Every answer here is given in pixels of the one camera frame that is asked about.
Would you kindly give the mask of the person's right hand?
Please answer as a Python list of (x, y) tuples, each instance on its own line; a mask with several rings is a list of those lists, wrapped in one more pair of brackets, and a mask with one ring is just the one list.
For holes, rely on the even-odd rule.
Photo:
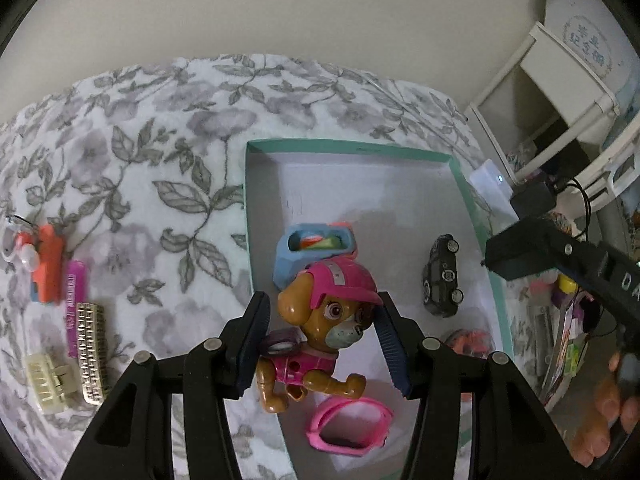
[(626, 433), (630, 434), (639, 420), (639, 399), (622, 401), (620, 398), (620, 388), (613, 377), (619, 360), (620, 354), (616, 352), (608, 361), (611, 374), (597, 386), (593, 404), (588, 408), (570, 444), (570, 454), (582, 466), (590, 466), (596, 458), (608, 452), (611, 444), (611, 422), (618, 420)]

